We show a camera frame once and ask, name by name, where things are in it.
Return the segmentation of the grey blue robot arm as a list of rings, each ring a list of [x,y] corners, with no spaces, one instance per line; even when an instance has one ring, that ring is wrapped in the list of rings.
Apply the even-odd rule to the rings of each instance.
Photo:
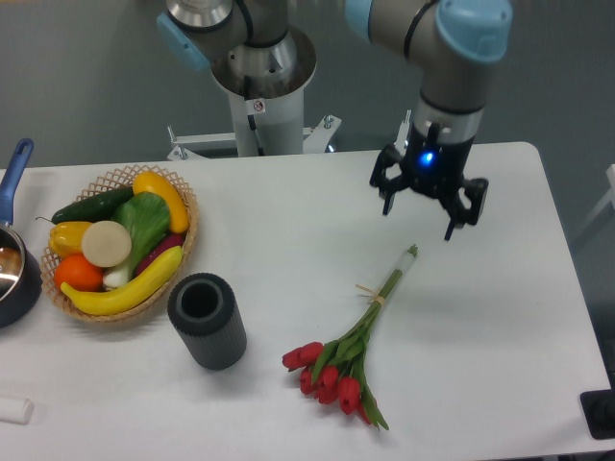
[[[348,25],[421,68],[406,137],[379,153],[370,183],[384,208],[411,189],[436,200],[449,229],[475,225],[488,182],[464,167],[513,10],[507,1],[348,1]],[[157,27],[185,66],[208,70],[226,91],[243,157],[302,154],[304,90],[316,68],[308,36],[284,1],[170,1]]]

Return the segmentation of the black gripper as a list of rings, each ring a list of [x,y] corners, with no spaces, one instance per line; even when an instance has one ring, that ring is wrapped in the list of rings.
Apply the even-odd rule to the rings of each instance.
[[[464,179],[463,171],[473,145],[471,137],[460,143],[447,144],[438,139],[443,129],[439,124],[422,134],[414,124],[411,125],[403,156],[393,144],[387,144],[379,152],[369,184],[379,190],[383,199],[382,214],[386,216],[393,207],[397,192],[410,188],[430,198],[453,196],[445,207],[450,221],[444,240],[449,241],[455,230],[464,226],[475,226],[481,217],[489,180],[486,178]],[[389,179],[386,171],[394,165],[401,165],[400,175]],[[464,204],[458,190],[469,203]]]

